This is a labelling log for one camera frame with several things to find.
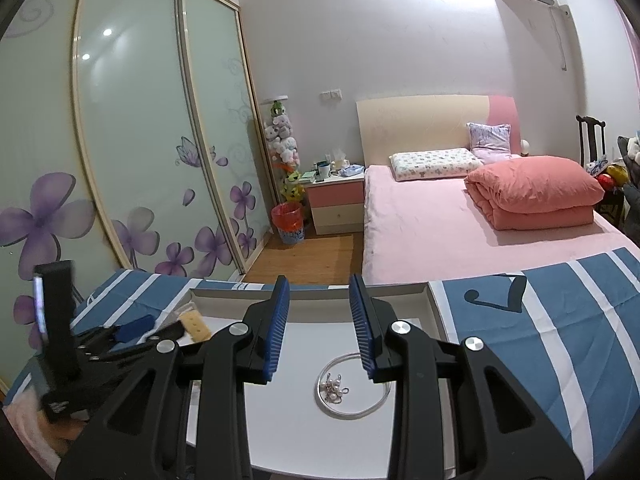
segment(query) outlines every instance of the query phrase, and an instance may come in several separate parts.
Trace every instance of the white tray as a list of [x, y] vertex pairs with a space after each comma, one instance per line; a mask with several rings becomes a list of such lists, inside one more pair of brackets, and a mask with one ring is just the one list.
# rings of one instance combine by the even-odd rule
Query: white tray
[[[400, 319], [420, 326], [431, 336], [442, 330], [424, 285], [369, 289], [388, 301]], [[193, 300], [212, 332], [241, 320], [247, 307], [270, 296], [256, 290], [191, 290], [180, 304]], [[189, 336], [180, 344], [191, 342]], [[293, 290], [278, 370], [266, 386], [245, 385], [247, 431], [254, 467], [306, 479], [385, 479], [391, 444], [394, 388], [376, 412], [358, 420], [339, 420], [316, 405], [314, 387], [320, 370], [332, 359], [357, 352], [348, 291]], [[340, 409], [356, 412], [374, 404], [383, 393], [371, 383], [359, 360], [337, 365], [350, 388]], [[445, 466], [454, 467], [453, 432], [446, 382], [440, 381], [444, 400]], [[195, 443], [199, 388], [191, 399], [187, 441]]]

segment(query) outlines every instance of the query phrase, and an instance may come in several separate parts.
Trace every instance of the phone screen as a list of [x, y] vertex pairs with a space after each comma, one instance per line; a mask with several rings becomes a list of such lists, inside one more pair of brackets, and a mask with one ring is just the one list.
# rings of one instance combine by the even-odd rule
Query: phone screen
[[42, 288], [42, 277], [33, 277], [33, 295], [35, 297], [36, 305], [36, 322], [38, 323], [38, 330], [40, 336], [44, 342], [47, 341], [47, 323], [44, 319], [44, 290]]

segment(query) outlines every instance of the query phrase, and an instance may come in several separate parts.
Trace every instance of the folded pink comforter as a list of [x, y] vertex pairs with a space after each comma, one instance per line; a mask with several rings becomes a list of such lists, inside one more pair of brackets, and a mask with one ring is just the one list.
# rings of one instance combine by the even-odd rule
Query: folded pink comforter
[[554, 156], [483, 166], [467, 175], [465, 186], [496, 230], [590, 224], [593, 205], [604, 195], [580, 165]]

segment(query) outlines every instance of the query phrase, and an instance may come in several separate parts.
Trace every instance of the frosted glass door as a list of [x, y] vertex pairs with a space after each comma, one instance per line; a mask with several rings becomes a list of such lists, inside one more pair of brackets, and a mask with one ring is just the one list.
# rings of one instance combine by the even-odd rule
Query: frosted glass door
[[175, 20], [175, 0], [84, 0], [82, 124], [132, 266], [227, 280], [236, 266], [193, 139]]
[[185, 0], [191, 72], [225, 212], [248, 259], [270, 228], [236, 13], [217, 0]]
[[0, 377], [8, 384], [40, 342], [33, 266], [75, 260], [76, 301], [118, 267], [76, 149], [69, 86], [75, 6], [25, 0], [0, 40]]

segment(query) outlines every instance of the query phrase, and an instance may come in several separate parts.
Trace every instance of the silver screw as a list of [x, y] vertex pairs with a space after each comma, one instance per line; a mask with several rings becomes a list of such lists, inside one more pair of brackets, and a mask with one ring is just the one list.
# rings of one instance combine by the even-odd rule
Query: silver screw
[[249, 327], [244, 323], [233, 323], [233, 325], [229, 327], [229, 333], [231, 335], [244, 335], [247, 332], [249, 332]]
[[394, 321], [391, 324], [391, 330], [397, 334], [406, 334], [411, 330], [411, 325], [406, 321]]
[[465, 339], [465, 346], [469, 348], [469, 350], [477, 352], [478, 350], [482, 350], [484, 348], [484, 342], [479, 337], [471, 336]]
[[173, 352], [175, 348], [175, 342], [170, 339], [163, 339], [156, 345], [156, 350], [158, 350], [161, 354], [168, 354], [169, 352]]

